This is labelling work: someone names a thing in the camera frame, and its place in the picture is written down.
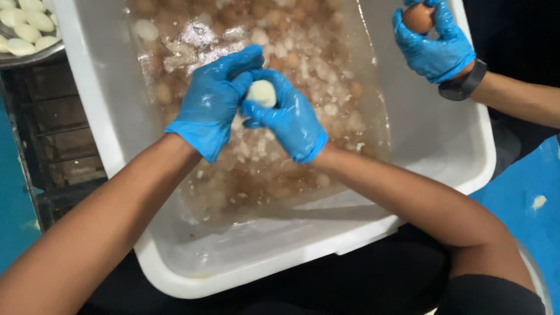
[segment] black wristwatch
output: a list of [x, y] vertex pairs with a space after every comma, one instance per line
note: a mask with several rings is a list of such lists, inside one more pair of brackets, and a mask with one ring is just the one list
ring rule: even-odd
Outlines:
[[487, 68], [486, 63], [476, 58], [468, 77], [460, 81], [450, 80], [440, 84], [440, 95], [452, 101], [466, 100], [484, 78]]

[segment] gloved hand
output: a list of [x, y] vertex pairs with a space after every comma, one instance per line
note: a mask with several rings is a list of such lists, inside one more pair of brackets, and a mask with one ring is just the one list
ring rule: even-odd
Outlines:
[[253, 83], [248, 71], [262, 68], [262, 54], [261, 46], [251, 45], [194, 71], [179, 115], [165, 132], [177, 133], [214, 163], [230, 140], [235, 113]]
[[[419, 0], [404, 0], [410, 5]], [[471, 63], [476, 54], [469, 40], [455, 24], [446, 0], [426, 0], [425, 4], [436, 7], [434, 22], [437, 40], [428, 39], [425, 34], [410, 31], [403, 23], [403, 10], [393, 14], [393, 28], [396, 43], [407, 59], [408, 66], [430, 83], [440, 84], [454, 78]]]
[[263, 108], [257, 103], [244, 100], [241, 114], [250, 119], [247, 128], [268, 127], [292, 160], [309, 163], [325, 147], [329, 139], [317, 120], [313, 107], [290, 81], [275, 70], [251, 71], [255, 80], [267, 80], [274, 85], [278, 108]]

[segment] blue glove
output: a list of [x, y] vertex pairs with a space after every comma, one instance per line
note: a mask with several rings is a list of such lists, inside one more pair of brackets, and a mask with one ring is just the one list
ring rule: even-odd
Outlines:
[[251, 45], [193, 73], [179, 115], [165, 132], [174, 132], [214, 163], [230, 140], [231, 123], [243, 95], [253, 83], [249, 70], [263, 66], [263, 48]]
[[251, 71], [255, 80], [267, 80], [274, 85], [278, 108], [263, 108], [254, 101], [241, 103], [241, 114], [250, 119], [247, 128], [268, 127], [297, 163], [309, 163], [325, 147], [326, 132], [317, 120], [313, 107], [290, 81], [275, 70]]
[[[405, 0], [409, 5], [418, 0]], [[403, 10], [393, 14], [393, 28], [396, 43], [407, 59], [408, 66], [430, 83], [440, 84], [454, 78], [471, 63], [476, 54], [463, 31], [455, 24], [453, 15], [445, 0], [425, 1], [435, 6], [434, 13], [437, 40], [428, 39], [425, 34], [410, 31], [403, 23]]]

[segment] peeled egg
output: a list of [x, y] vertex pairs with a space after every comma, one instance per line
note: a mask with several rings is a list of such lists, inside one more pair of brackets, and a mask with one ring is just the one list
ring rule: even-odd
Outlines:
[[16, 2], [14, 0], [0, 0], [0, 10], [15, 8]]
[[38, 30], [43, 32], [54, 31], [53, 21], [41, 11], [28, 11], [27, 12], [27, 23], [29, 25], [36, 27]]
[[433, 28], [432, 14], [435, 10], [422, 2], [415, 3], [404, 11], [403, 23], [415, 33], [427, 33]]
[[145, 41], [154, 41], [160, 36], [157, 27], [148, 20], [138, 20], [136, 22], [136, 32]]
[[35, 48], [37, 49], [37, 51], [43, 50], [47, 47], [50, 47], [54, 44], [56, 44], [60, 39], [53, 37], [53, 36], [45, 36], [45, 37], [41, 37], [36, 43], [35, 43]]
[[18, 57], [31, 55], [37, 51], [33, 44], [21, 38], [8, 39], [7, 48], [9, 52]]
[[0, 35], [0, 53], [8, 53], [8, 40]]
[[50, 15], [50, 19], [52, 20], [52, 22], [53, 22], [53, 24], [54, 24], [55, 26], [58, 26], [58, 18], [57, 18], [57, 15], [56, 15], [56, 14], [54, 14], [54, 13], [51, 14], [51, 15]]
[[24, 11], [45, 12], [46, 7], [41, 0], [20, 0], [20, 7]]
[[273, 108], [277, 101], [274, 85], [267, 80], [257, 80], [249, 87], [245, 99], [255, 101], [265, 108]]
[[39, 30], [29, 24], [17, 24], [13, 30], [21, 39], [25, 39], [31, 43], [35, 43], [42, 35]]
[[8, 27], [14, 27], [16, 24], [25, 23], [25, 11], [16, 8], [5, 9], [0, 12], [0, 22]]

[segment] white egg piece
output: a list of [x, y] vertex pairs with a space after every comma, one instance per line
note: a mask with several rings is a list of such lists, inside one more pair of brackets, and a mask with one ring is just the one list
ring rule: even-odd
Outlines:
[[45, 5], [45, 8], [47, 10], [49, 10], [52, 13], [55, 12], [54, 1], [53, 0], [43, 0], [43, 4]]
[[25, 11], [22, 9], [8, 8], [0, 12], [0, 22], [8, 27], [26, 22]]
[[41, 11], [27, 11], [27, 23], [43, 32], [54, 31], [53, 21]]
[[249, 87], [245, 99], [257, 102], [265, 108], [273, 108], [277, 101], [274, 85], [267, 80], [257, 80]]
[[21, 38], [8, 39], [7, 46], [8, 46], [8, 51], [18, 57], [31, 55], [37, 51], [35, 49], [35, 46], [33, 46], [33, 44]]
[[29, 24], [18, 24], [13, 30], [19, 38], [25, 39], [31, 43], [35, 43], [38, 39], [43, 37], [37, 28]]
[[2, 35], [0, 35], [0, 53], [9, 53], [8, 40]]
[[58, 27], [58, 18], [56, 14], [51, 14], [50, 15], [50, 19], [52, 20], [52, 22], [54, 23], [54, 26]]
[[27, 11], [45, 12], [46, 11], [46, 7], [41, 0], [20, 0], [20, 7], [25, 12], [27, 12]]
[[50, 47], [54, 44], [56, 44], [57, 42], [59, 42], [60, 39], [53, 37], [53, 36], [44, 36], [41, 37], [37, 43], [35, 43], [35, 48], [37, 49], [37, 51], [43, 50], [47, 47]]
[[160, 36], [157, 27], [148, 20], [138, 20], [136, 22], [136, 32], [145, 41], [154, 41]]
[[0, 0], [0, 10], [15, 8], [16, 2], [14, 0]]

